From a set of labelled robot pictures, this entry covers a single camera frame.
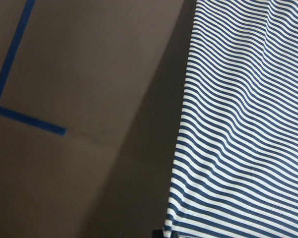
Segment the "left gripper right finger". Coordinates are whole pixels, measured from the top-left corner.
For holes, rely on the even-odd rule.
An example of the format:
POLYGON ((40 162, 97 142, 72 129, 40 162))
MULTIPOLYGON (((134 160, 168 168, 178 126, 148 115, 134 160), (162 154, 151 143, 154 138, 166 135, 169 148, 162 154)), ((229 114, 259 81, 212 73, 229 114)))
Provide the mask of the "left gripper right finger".
POLYGON ((172 232, 171 233, 171 238, 179 238, 179 233, 178 232, 172 232))

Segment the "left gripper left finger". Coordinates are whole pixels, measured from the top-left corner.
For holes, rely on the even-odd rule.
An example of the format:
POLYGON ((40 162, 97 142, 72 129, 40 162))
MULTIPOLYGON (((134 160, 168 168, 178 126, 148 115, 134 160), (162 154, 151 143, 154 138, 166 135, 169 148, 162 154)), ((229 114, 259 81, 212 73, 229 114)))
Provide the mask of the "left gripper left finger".
POLYGON ((153 230, 152 238, 164 238, 163 230, 153 230))

